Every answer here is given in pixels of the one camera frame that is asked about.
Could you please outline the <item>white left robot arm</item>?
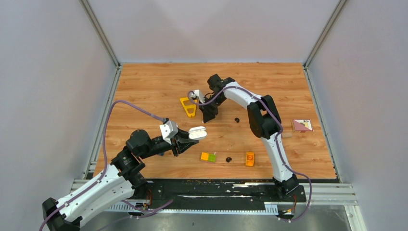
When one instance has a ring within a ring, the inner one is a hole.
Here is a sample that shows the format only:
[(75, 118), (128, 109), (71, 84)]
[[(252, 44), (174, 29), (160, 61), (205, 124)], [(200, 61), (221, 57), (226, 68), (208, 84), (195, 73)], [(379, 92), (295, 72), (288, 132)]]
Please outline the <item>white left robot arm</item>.
[(147, 194), (147, 180), (141, 174), (143, 159), (171, 150), (178, 156), (207, 136), (205, 127), (189, 131), (161, 125), (161, 136), (150, 138), (145, 130), (130, 135), (123, 149), (105, 169), (77, 190), (42, 204), (44, 225), (51, 231), (78, 231), (96, 215), (115, 203)]

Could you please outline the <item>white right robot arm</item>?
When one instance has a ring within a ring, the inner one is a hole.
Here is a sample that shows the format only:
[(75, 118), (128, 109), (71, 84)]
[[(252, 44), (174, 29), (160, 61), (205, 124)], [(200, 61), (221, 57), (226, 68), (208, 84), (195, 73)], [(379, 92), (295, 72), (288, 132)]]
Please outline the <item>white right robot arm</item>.
[(199, 99), (199, 109), (203, 122), (207, 123), (218, 115), (218, 107), (226, 100), (232, 100), (246, 109), (252, 133), (265, 146), (272, 164), (275, 181), (275, 195), (281, 201), (293, 196), (299, 182), (291, 169), (282, 143), (282, 124), (276, 105), (270, 95), (257, 95), (243, 88), (234, 79), (221, 79), (217, 74), (207, 81), (212, 96), (200, 96), (198, 90), (194, 97)]

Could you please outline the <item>white earbud charging case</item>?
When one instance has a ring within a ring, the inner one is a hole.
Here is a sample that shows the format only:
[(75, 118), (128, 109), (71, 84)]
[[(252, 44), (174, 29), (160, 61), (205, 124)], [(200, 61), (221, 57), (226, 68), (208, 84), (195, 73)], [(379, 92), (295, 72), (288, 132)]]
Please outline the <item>white earbud charging case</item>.
[(193, 127), (188, 131), (188, 137), (192, 140), (202, 140), (207, 136), (206, 128), (204, 126)]

